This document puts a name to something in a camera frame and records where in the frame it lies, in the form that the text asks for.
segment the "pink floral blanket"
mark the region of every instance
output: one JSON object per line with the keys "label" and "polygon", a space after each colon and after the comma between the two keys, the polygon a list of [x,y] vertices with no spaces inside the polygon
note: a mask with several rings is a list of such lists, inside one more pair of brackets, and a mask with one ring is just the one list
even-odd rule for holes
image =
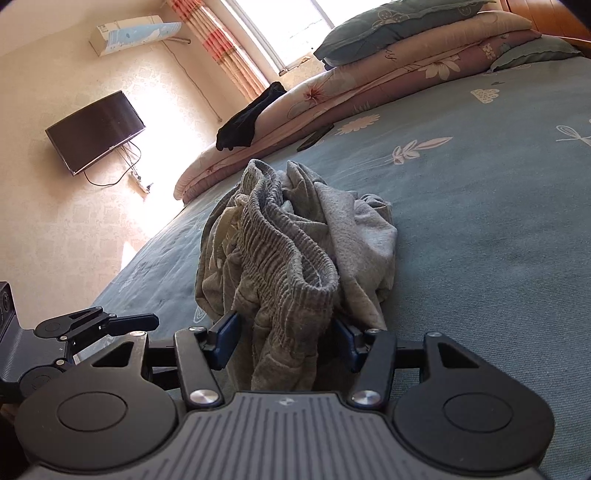
{"label": "pink floral blanket", "polygon": [[486,70],[504,51],[538,38],[531,22],[508,12],[473,18],[401,40],[373,56],[321,73],[291,89],[257,119],[250,147],[222,152],[211,145],[177,181],[185,203],[243,168],[323,125]]}

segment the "blue bedsheet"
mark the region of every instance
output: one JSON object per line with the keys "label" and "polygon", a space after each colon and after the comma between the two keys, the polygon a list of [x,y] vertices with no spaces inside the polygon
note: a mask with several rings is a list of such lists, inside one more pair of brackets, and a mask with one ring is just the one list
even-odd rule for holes
{"label": "blue bedsheet", "polygon": [[[433,87],[264,159],[392,202],[389,327],[443,331],[539,393],[556,416],[553,479],[591,473],[590,119],[591,61],[549,61]],[[155,338],[208,322],[193,298],[200,230],[239,178],[188,205],[96,304],[155,312]],[[396,393],[414,381],[400,375]]]}

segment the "air conditioner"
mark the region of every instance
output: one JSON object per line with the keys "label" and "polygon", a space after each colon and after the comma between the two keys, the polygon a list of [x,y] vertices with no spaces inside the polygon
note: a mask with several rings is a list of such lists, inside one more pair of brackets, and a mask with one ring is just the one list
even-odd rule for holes
{"label": "air conditioner", "polygon": [[158,15],[128,18],[96,27],[90,35],[90,44],[102,57],[125,48],[164,40],[178,33],[181,26],[181,22],[164,23]]}

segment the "smartphone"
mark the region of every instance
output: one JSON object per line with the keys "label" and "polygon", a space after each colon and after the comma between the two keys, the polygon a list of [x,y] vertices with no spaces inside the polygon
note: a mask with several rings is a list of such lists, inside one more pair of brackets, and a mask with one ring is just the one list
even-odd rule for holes
{"label": "smartphone", "polygon": [[306,148],[310,148],[314,145],[318,140],[320,140],[323,136],[325,136],[328,132],[330,132],[335,127],[335,124],[326,125],[326,127],[322,127],[320,130],[317,130],[313,134],[311,134],[304,143],[302,143],[299,147],[297,147],[297,151],[301,152]]}

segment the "metal screw head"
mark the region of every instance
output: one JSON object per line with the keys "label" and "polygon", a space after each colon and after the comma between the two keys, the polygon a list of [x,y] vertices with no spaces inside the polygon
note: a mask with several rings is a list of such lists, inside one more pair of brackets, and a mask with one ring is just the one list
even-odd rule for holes
{"label": "metal screw head", "polygon": [[198,405],[211,405],[212,403],[217,402],[220,396],[217,394],[217,392],[205,388],[202,390],[195,390],[194,392],[191,392],[189,398],[193,403],[196,403]]}
{"label": "metal screw head", "polygon": [[372,406],[378,404],[382,397],[374,390],[360,390],[351,395],[351,400],[357,405]]}

